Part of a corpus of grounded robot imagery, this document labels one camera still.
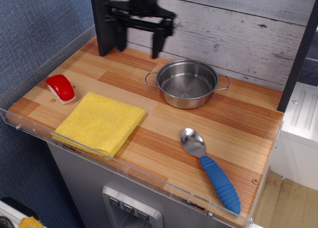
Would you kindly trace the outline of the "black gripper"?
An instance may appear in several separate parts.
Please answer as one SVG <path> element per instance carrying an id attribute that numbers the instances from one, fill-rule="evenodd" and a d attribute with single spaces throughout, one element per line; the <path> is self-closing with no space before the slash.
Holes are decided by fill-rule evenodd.
<path id="1" fill-rule="evenodd" d="M 123 51 L 127 46 L 127 29 L 134 28 L 153 34 L 152 58 L 162 51 L 166 36 L 173 34 L 175 13 L 161 8 L 157 0 L 108 1 L 106 16 L 115 28 L 116 47 Z"/>

